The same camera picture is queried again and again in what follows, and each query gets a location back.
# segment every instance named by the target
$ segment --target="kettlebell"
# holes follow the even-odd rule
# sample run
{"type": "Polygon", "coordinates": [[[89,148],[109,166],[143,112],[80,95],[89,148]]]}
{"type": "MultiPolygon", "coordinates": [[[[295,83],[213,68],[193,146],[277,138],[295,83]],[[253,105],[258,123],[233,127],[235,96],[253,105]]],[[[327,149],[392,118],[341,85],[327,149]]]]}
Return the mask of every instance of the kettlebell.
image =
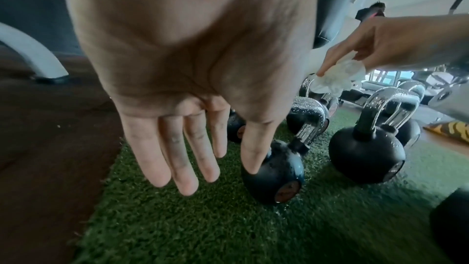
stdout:
{"type": "MultiPolygon", "coordinates": [[[[314,73],[309,74],[301,84],[298,94],[301,97],[309,97],[315,99],[324,106],[327,120],[327,125],[324,125],[324,130],[321,131],[321,133],[324,133],[327,127],[329,126],[330,117],[332,117],[337,111],[337,108],[339,107],[340,103],[339,99],[337,97],[333,97],[330,93],[317,94],[310,91],[310,86],[314,82],[315,77],[316,76],[314,75],[314,73]]],[[[286,120],[288,129],[293,134],[298,133],[298,131],[305,123],[304,115],[300,114],[289,114],[286,120]]]]}
{"type": "Polygon", "coordinates": [[[430,212],[430,228],[441,249],[456,264],[467,263],[469,245],[469,184],[430,212]]]}
{"type": "Polygon", "coordinates": [[[290,113],[305,116],[306,122],[290,143],[274,140],[258,173],[241,166],[241,178],[249,194],[262,204],[286,203],[298,194],[304,183],[302,157],[325,125],[322,105],[312,98],[296,97],[290,113]]]}
{"type": "Polygon", "coordinates": [[[399,128],[412,116],[420,102],[415,93],[384,87],[373,93],[354,127],[337,131],[329,142],[332,165],[359,184],[392,179],[405,163],[403,145],[396,138],[399,128]],[[378,116],[390,101],[399,102],[396,112],[380,126],[378,116]]]}
{"type": "MultiPolygon", "coordinates": [[[[420,97],[422,101],[425,96],[425,86],[419,81],[406,81],[401,83],[398,88],[411,91],[420,97]]],[[[376,121],[377,125],[385,123],[399,108],[399,102],[391,101],[389,102],[383,112],[381,112],[378,120],[376,121]]],[[[419,123],[414,119],[408,119],[400,128],[399,132],[396,135],[396,138],[401,142],[405,149],[412,147],[417,140],[420,138],[422,133],[419,123]]]]}
{"type": "Polygon", "coordinates": [[[245,129],[246,121],[238,116],[235,110],[230,109],[230,117],[228,118],[227,125],[228,140],[235,143],[241,143],[245,129]]]}

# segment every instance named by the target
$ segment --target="black rubber foot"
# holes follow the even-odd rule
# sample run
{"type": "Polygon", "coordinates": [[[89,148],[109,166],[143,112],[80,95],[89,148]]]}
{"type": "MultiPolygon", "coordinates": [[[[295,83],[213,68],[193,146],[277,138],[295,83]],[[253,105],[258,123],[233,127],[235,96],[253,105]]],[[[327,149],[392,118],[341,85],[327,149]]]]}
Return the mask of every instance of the black rubber foot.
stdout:
{"type": "Polygon", "coordinates": [[[70,76],[69,75],[64,75],[64,76],[61,76],[61,77],[58,77],[58,78],[51,79],[51,78],[43,78],[43,77],[33,75],[31,78],[39,84],[63,85],[63,84],[68,83],[68,81],[70,79],[70,76]]]}

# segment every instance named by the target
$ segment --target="green turf floor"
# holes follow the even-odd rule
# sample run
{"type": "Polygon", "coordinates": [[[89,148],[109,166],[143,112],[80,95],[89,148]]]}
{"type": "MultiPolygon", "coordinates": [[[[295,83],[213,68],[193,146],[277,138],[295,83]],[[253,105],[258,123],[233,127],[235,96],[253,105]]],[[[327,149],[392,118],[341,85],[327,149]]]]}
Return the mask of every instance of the green turf floor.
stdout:
{"type": "MultiPolygon", "coordinates": [[[[75,263],[449,263],[431,237],[428,214],[469,181],[468,160],[419,141],[396,178],[356,186],[327,155],[333,132],[356,118],[336,113],[306,157],[301,193],[277,207],[248,196],[236,144],[219,161],[220,179],[200,182],[188,198],[174,184],[153,188],[124,146],[75,263]]],[[[282,125],[276,137],[292,135],[282,125]]]]}

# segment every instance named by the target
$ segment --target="curved white metal frame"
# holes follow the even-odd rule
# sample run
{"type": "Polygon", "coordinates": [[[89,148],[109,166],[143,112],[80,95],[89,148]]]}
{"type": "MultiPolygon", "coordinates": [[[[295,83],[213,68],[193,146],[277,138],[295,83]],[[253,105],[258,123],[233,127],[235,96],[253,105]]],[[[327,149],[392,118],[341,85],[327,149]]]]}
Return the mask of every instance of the curved white metal frame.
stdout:
{"type": "Polygon", "coordinates": [[[0,23],[0,41],[19,53],[38,78],[57,79],[68,76],[59,59],[26,33],[0,23]]]}

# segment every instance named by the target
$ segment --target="yellow patterned object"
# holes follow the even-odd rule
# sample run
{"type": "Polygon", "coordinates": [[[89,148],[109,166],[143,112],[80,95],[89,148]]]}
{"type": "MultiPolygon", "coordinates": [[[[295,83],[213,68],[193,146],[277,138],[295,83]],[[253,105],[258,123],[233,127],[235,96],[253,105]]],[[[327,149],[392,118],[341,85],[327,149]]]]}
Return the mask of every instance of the yellow patterned object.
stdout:
{"type": "Polygon", "coordinates": [[[432,123],[424,129],[469,143],[469,125],[461,121],[432,123]]]}

